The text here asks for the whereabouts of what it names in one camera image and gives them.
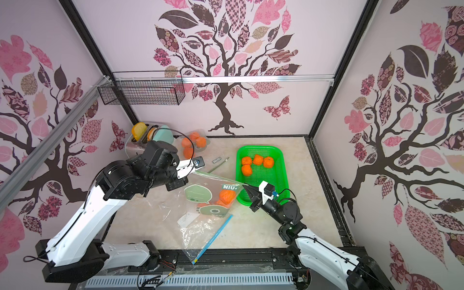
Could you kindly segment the blue-zip clear bag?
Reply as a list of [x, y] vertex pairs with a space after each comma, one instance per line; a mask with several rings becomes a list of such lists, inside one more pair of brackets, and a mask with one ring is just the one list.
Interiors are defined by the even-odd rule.
[[188, 209], [175, 220], [180, 249], [195, 265], [228, 225], [233, 215], [220, 205]]

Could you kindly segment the orange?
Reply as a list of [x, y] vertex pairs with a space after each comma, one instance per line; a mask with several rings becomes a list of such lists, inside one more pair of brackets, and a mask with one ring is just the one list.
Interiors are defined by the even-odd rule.
[[253, 164], [256, 166], [261, 166], [263, 164], [264, 158], [256, 154], [253, 158]]
[[251, 157], [244, 157], [241, 159], [242, 166], [252, 165], [253, 159]]
[[263, 166], [267, 169], [271, 169], [274, 167], [274, 159], [272, 157], [265, 157], [263, 159]]
[[253, 169], [250, 164], [245, 164], [241, 167], [241, 172], [244, 176], [251, 176], [253, 174]]

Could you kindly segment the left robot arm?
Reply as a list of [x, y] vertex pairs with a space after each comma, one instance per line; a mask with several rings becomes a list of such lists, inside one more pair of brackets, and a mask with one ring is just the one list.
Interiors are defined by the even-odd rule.
[[188, 175], [205, 166], [202, 157], [181, 161], [178, 150], [164, 141], [148, 142], [141, 155], [108, 164], [95, 177], [87, 198], [54, 238], [36, 244], [36, 256], [23, 261], [44, 263], [48, 283], [80, 283], [102, 270], [131, 267], [153, 271], [161, 255], [153, 242], [114, 245], [96, 235], [135, 195], [165, 186], [173, 191], [188, 183]]

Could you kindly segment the green-zip bag of oranges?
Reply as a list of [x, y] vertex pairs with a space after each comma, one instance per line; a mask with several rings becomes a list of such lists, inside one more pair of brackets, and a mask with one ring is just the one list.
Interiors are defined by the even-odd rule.
[[240, 182], [206, 172], [188, 176], [182, 188], [188, 205], [200, 215], [225, 218], [243, 189]]

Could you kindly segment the green plastic basket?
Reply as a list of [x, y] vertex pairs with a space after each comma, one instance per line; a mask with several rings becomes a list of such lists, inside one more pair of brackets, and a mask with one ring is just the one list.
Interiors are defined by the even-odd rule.
[[[251, 165], [252, 174], [250, 176], [245, 176], [242, 173], [242, 159], [245, 157], [250, 157], [253, 159], [255, 155], [260, 155], [263, 158], [271, 157], [274, 160], [274, 165], [272, 168], [266, 168], [264, 165], [257, 166], [255, 164]], [[286, 201], [281, 202], [284, 198], [292, 197], [292, 193], [288, 190], [289, 182], [286, 174], [285, 160], [282, 151], [274, 146], [243, 146], [241, 147], [236, 154], [236, 176], [235, 180], [244, 184], [249, 184], [250, 186], [258, 187], [262, 181], [266, 181], [269, 184], [275, 186], [276, 192], [279, 194], [278, 201], [281, 204], [286, 203]]]

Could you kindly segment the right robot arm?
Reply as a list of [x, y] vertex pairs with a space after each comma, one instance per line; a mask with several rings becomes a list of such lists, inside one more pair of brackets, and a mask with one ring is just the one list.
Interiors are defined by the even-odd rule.
[[392, 290], [394, 287], [370, 256], [356, 256], [317, 236], [302, 222], [294, 198], [284, 198], [268, 182], [243, 185], [250, 209], [265, 211], [280, 224], [279, 236], [288, 245], [288, 259], [296, 268], [309, 268], [341, 290]]

